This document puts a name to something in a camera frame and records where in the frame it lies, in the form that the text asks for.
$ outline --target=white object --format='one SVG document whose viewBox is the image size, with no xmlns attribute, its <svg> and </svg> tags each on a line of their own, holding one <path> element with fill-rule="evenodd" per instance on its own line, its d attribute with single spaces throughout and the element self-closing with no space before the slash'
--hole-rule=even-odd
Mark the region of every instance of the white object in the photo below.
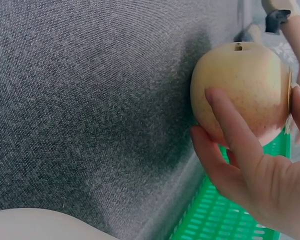
<svg viewBox="0 0 300 240">
<path fill-rule="evenodd" d="M 118 240 L 64 213 L 15 208 L 0 211 L 0 240 Z"/>
</svg>

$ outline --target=black clip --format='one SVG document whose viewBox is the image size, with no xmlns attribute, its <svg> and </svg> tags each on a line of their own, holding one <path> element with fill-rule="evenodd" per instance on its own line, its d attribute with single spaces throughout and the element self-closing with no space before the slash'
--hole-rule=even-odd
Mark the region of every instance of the black clip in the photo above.
<svg viewBox="0 0 300 240">
<path fill-rule="evenodd" d="M 290 10 L 274 10 L 265 18 L 265 32 L 280 35 L 280 25 L 288 21 Z"/>
</svg>

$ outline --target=green crate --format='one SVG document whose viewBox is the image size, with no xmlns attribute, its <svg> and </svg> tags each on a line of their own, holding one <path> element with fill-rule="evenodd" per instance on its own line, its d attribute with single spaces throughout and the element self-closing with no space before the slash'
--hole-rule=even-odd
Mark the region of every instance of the green crate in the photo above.
<svg viewBox="0 0 300 240">
<path fill-rule="evenodd" d="M 225 148 L 223 157 L 228 161 Z M 284 131 L 264 147 L 272 156 L 291 157 L 291 136 Z M 219 195 L 205 178 L 170 240 L 278 240 L 280 233 L 258 224 L 237 204 Z"/>
</svg>

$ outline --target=gray upholstery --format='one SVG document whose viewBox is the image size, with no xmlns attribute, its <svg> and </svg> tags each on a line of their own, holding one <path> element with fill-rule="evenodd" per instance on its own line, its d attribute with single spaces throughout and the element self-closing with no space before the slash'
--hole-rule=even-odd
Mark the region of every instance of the gray upholstery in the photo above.
<svg viewBox="0 0 300 240">
<path fill-rule="evenodd" d="M 243 0 L 0 0 L 0 210 L 169 235 L 203 178 L 192 70 Z"/>
</svg>

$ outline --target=pear stem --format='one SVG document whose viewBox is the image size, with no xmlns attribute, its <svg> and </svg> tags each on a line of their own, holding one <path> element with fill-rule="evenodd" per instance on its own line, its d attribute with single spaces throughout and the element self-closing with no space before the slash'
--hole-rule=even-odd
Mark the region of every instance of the pear stem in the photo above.
<svg viewBox="0 0 300 240">
<path fill-rule="evenodd" d="M 242 51 L 242 45 L 238 42 L 236 45 L 235 45 L 235 47 L 234 47 L 234 50 L 235 51 Z"/>
</svg>

